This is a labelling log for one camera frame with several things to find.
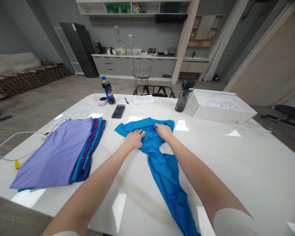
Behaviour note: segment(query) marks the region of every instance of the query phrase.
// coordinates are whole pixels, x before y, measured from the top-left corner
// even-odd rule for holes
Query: black refrigerator
[[[85,26],[77,23],[60,23],[60,25],[84,75],[88,78],[98,77],[99,74],[91,56],[95,53],[95,49]]]

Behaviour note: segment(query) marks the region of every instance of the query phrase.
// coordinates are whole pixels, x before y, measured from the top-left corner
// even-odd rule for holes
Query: white sleeve
[[[233,208],[223,208],[213,219],[216,236],[259,236],[261,229],[246,213]]]
[[[79,234],[73,231],[62,231],[54,234],[53,236],[79,236]]]

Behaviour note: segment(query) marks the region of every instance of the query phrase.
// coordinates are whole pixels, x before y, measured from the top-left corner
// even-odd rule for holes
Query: kettle
[[[97,42],[95,42],[96,39],[97,38],[94,39],[95,52],[97,54],[103,54],[103,48],[101,45],[101,41],[99,41],[99,39],[97,39],[98,40],[98,43],[97,43]]]

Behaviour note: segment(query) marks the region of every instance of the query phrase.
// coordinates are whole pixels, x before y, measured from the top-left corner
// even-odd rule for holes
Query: white cable
[[[63,120],[61,120],[61,121],[59,121],[58,123],[56,123],[56,125],[52,128],[52,130],[51,130],[51,132],[49,132],[49,134],[50,133],[52,133],[52,131],[54,130],[54,128],[60,123],[60,122],[62,122],[62,121],[66,121],[67,119],[63,119]],[[46,134],[44,134],[44,133],[40,133],[40,132],[34,132],[34,131],[27,131],[27,132],[19,132],[19,133],[16,133],[16,134],[14,134],[14,135],[12,135],[11,137],[9,137],[6,141],[4,141],[2,144],[0,144],[0,148],[7,142],[7,141],[9,141],[11,138],[13,138],[14,136],[16,136],[17,134],[21,134],[21,133],[38,133],[38,134],[42,134],[42,135],[45,135],[46,137],[48,137],[48,135],[46,135]],[[24,155],[24,156],[22,156],[22,157],[20,157],[20,158],[18,158],[18,159],[15,159],[15,160],[9,160],[9,159],[6,159],[6,158],[4,158],[3,156],[1,156],[0,155],[0,158],[1,159],[3,159],[3,160],[6,160],[6,161],[16,161],[16,160],[20,160],[21,158],[23,158],[23,157],[26,157],[27,155],[29,155],[29,154],[32,154],[33,152],[35,152],[37,149],[35,149],[34,151],[32,151],[32,152],[30,152],[30,153],[28,153],[28,154],[26,154],[26,155]]]

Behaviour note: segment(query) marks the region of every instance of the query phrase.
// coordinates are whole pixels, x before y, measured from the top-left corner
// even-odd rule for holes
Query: stack of folded clothes
[[[21,166],[10,188],[20,191],[86,180],[105,124],[102,118],[62,123]]]

